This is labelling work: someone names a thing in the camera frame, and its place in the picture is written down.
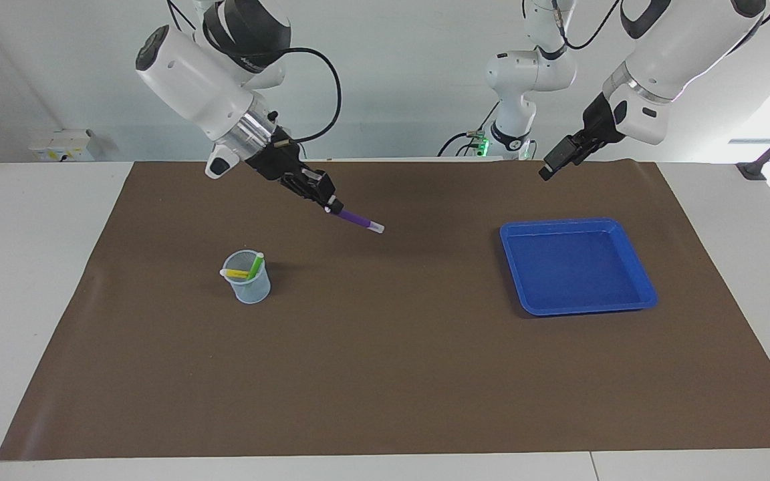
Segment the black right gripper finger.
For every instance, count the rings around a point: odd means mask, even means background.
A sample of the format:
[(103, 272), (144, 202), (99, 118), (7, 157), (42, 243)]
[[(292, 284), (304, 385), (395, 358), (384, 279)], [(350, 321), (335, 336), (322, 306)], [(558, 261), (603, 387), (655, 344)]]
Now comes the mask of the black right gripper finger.
[(339, 215), (344, 210), (344, 204), (336, 197), (336, 187), (331, 179), (281, 179), (280, 184), (294, 194), (320, 205), (327, 213)]
[(311, 201), (332, 201), (336, 197), (336, 188), (324, 171), (300, 170), (291, 173), (291, 189)]

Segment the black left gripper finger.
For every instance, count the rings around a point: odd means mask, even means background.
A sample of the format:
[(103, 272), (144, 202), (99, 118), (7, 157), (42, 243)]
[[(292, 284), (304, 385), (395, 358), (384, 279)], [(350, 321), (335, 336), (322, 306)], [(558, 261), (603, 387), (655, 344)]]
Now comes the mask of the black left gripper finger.
[(543, 168), (539, 170), (539, 176), (547, 182), (562, 168), (568, 165), (580, 165), (584, 158), (586, 157), (583, 152), (550, 152), (543, 159)]
[(544, 156), (546, 171), (559, 171), (568, 164), (580, 164), (590, 155), (590, 139), (583, 132), (565, 137)]

